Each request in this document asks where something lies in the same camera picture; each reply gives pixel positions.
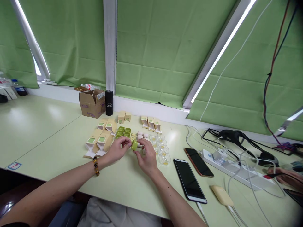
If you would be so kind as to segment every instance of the white cloth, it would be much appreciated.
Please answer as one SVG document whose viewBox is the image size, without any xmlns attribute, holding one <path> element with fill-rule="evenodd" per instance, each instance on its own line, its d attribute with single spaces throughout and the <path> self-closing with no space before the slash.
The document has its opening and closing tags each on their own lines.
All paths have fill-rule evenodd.
<svg viewBox="0 0 303 227">
<path fill-rule="evenodd" d="M 155 215 L 120 204 L 90 198 L 78 227 L 161 227 Z"/>
</svg>

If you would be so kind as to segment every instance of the light green desk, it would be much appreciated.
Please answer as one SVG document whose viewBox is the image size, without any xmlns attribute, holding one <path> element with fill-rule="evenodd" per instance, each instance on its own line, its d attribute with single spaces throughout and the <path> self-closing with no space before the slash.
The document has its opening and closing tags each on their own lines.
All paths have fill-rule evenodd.
<svg viewBox="0 0 303 227">
<path fill-rule="evenodd" d="M 77 104 L 39 96 L 19 96 L 1 103 L 0 168 L 10 165 L 81 115 Z"/>
<path fill-rule="evenodd" d="M 117 119 L 117 113 L 114 113 L 111 117 Z M 87 151 L 84 143 L 96 128 L 100 118 L 94 119 L 85 116 L 77 118 L 19 158 L 17 162 L 21 163 L 22 166 L 16 172 L 48 181 L 67 170 L 87 163 L 90 159 L 83 158 Z M 140 118 L 137 116 L 132 116 L 131 122 L 125 122 L 123 126 L 130 127 L 132 132 L 139 130 L 148 132 L 147 129 L 142 128 Z M 224 187 L 230 177 L 212 166 L 210 166 L 210 169 L 215 175 L 214 178 L 198 175 L 183 151 L 183 148 L 189 147 L 185 141 L 187 135 L 185 126 L 162 122 L 162 131 L 168 142 L 172 160 L 178 158 L 189 162 L 208 201 L 207 205 L 203 205 L 203 210 L 210 226 L 236 226 L 229 211 L 217 201 L 210 189 L 210 185 L 213 184 Z M 190 138 L 190 142 L 197 149 L 208 149 L 192 138 Z M 280 161 L 281 158 L 285 158 L 286 161 L 297 160 L 295 156 L 287 157 L 277 153 L 275 155 Z M 180 195 L 185 198 L 174 164 L 170 163 L 168 166 L 159 165 L 159 169 Z M 231 197 L 235 207 L 250 227 L 268 225 L 255 204 L 250 188 L 238 181 L 232 181 L 231 190 Z M 93 177 L 88 180 L 80 188 L 80 191 L 160 217 L 169 217 L 156 188 L 138 167 L 137 158 L 131 150 L 116 164 L 102 170 L 99 177 Z M 258 191 L 256 194 L 262 200 L 261 205 L 264 207 L 265 213 L 273 226 L 285 226 L 286 224 L 291 226 L 290 223 L 293 223 L 295 217 L 292 212 L 299 210 L 299 206 L 291 198 L 279 199 L 265 191 Z M 200 215 L 196 204 L 191 201 L 188 201 L 188 203 Z"/>
</svg>

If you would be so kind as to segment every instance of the green curtain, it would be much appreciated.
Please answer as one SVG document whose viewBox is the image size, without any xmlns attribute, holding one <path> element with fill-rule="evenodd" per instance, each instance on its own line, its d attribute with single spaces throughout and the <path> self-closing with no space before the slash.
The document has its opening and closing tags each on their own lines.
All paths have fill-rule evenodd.
<svg viewBox="0 0 303 227">
<path fill-rule="evenodd" d="M 118 0 L 116 95 L 182 108 L 236 0 Z"/>
<path fill-rule="evenodd" d="M 0 1 L 0 32 L 0 71 L 20 85 L 38 88 L 32 53 L 10 0 Z"/>
<path fill-rule="evenodd" d="M 105 89 L 104 19 L 101 0 L 20 0 L 58 85 Z"/>
<path fill-rule="evenodd" d="M 199 120 L 221 72 L 238 52 L 269 0 L 257 1 L 216 64 L 190 110 Z M 263 119 L 263 91 L 287 1 L 273 1 L 264 12 L 241 52 L 224 71 L 201 121 L 269 135 Z M 294 11 L 290 6 L 282 38 Z M 273 132 L 302 106 L 303 42 L 299 12 L 276 59 L 267 90 L 267 120 Z M 302 121 L 293 122 L 283 136 L 303 140 Z"/>
</svg>

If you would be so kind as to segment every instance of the forearm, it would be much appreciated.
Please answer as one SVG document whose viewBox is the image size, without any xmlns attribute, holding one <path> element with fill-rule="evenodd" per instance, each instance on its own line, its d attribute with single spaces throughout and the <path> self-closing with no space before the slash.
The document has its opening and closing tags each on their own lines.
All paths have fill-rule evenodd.
<svg viewBox="0 0 303 227">
<path fill-rule="evenodd" d="M 99 170 L 104 167 L 105 161 L 99 158 Z M 44 216 L 60 206 L 94 175 L 94 163 L 91 161 L 51 179 L 20 200 L 0 220 L 0 226 L 11 222 L 36 226 Z"/>
<path fill-rule="evenodd" d="M 206 224 L 194 209 L 171 186 L 164 175 L 157 171 L 151 175 L 151 180 L 157 187 L 164 205 L 175 227 L 205 226 Z"/>
</svg>

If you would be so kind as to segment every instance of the black smartphone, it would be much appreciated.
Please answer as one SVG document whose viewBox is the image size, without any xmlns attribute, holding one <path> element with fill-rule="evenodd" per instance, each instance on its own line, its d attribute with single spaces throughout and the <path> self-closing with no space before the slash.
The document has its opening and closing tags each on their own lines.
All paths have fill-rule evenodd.
<svg viewBox="0 0 303 227">
<path fill-rule="evenodd" d="M 211 170 L 208 168 L 206 163 L 203 161 L 195 149 L 185 148 L 184 151 L 200 176 L 214 177 L 214 174 L 211 172 Z"/>
<path fill-rule="evenodd" d="M 187 161 L 174 159 L 184 194 L 188 200 L 207 204 L 207 200 Z"/>
</svg>

